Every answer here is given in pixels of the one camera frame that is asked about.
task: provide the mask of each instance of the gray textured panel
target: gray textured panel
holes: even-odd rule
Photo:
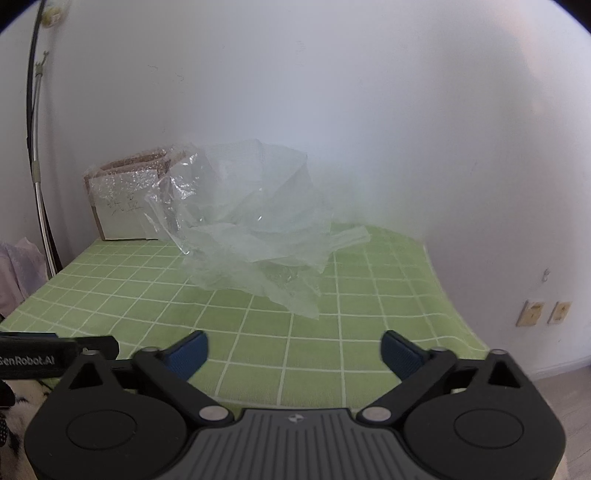
[[[394,434],[355,423],[345,409],[246,410],[207,429],[159,480],[434,480]]]

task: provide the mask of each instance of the wall socket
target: wall socket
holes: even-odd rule
[[[523,310],[521,310],[521,315],[519,315],[519,319],[517,320],[517,326],[533,327],[542,316],[544,305],[543,301],[526,301],[525,305],[523,305]]]
[[[569,314],[570,306],[572,304],[573,302],[571,301],[557,301],[556,305],[554,305],[554,310],[552,310],[550,318],[548,319],[548,325],[562,323]]]

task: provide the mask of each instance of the green checkered tablecloth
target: green checkered tablecloth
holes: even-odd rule
[[[123,358],[205,330],[209,360],[191,383],[233,410],[362,407],[398,383],[379,357],[386,329],[483,358],[488,349],[448,301],[423,245],[369,230],[370,243],[330,257],[319,320],[241,291],[193,286],[174,245],[97,241],[0,329],[113,334]]]

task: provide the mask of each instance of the baseboard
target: baseboard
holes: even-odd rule
[[[565,374],[566,372],[572,372],[573,370],[588,367],[589,365],[591,365],[591,355],[573,360],[571,362],[540,368],[539,370],[528,372],[527,375],[531,380],[540,380],[542,378],[553,377],[555,375]]]

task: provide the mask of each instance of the plastic bag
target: plastic bag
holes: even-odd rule
[[[318,318],[329,255],[369,241],[367,230],[331,233],[331,210],[302,152],[255,140],[182,150],[145,200],[195,285],[237,288]]]

